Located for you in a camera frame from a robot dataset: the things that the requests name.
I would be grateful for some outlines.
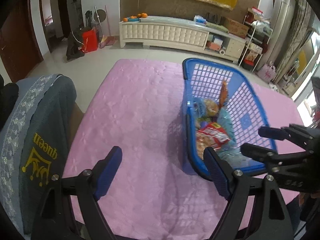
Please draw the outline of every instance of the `pink quilted cover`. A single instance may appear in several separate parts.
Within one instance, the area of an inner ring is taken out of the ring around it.
[[[292,100],[252,84],[273,127],[302,124]],[[116,62],[80,124],[64,177],[104,159],[113,145],[123,161],[99,206],[112,231],[136,239],[208,239],[226,201],[214,184],[181,170],[184,82],[181,64],[122,59]],[[278,141],[278,150],[301,150]],[[298,193],[282,190],[285,202]],[[76,197],[75,217],[83,222]],[[249,221],[249,198],[241,228]]]

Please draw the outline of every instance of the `round hole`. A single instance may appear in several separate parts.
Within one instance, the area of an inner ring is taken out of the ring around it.
[[[100,20],[100,22],[102,23],[102,22],[106,19],[107,14],[106,14],[106,12],[105,12],[104,10],[102,10],[102,9],[97,10],[97,12],[98,12],[98,15],[99,15],[99,20]],[[93,19],[94,19],[96,22],[98,22],[98,17],[97,17],[97,13],[96,13],[96,12],[94,12],[94,14],[93,14]]]

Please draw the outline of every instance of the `bolt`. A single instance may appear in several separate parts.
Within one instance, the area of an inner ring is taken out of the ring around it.
[[[82,175],[84,175],[84,176],[90,176],[91,173],[92,173],[92,170],[90,170],[90,169],[82,171]]]
[[[273,181],[275,178],[272,176],[272,175],[267,175],[267,180],[269,180],[269,181]]]
[[[58,175],[58,174],[54,174],[54,175],[52,175],[51,179],[52,179],[53,181],[56,181],[56,180],[59,179],[59,175]]]
[[[241,170],[235,170],[234,173],[235,173],[236,176],[242,176],[243,175],[243,172]]]
[[[278,172],[278,171],[280,171],[280,168],[279,167],[274,167],[274,168],[271,169],[271,171],[272,172]]]

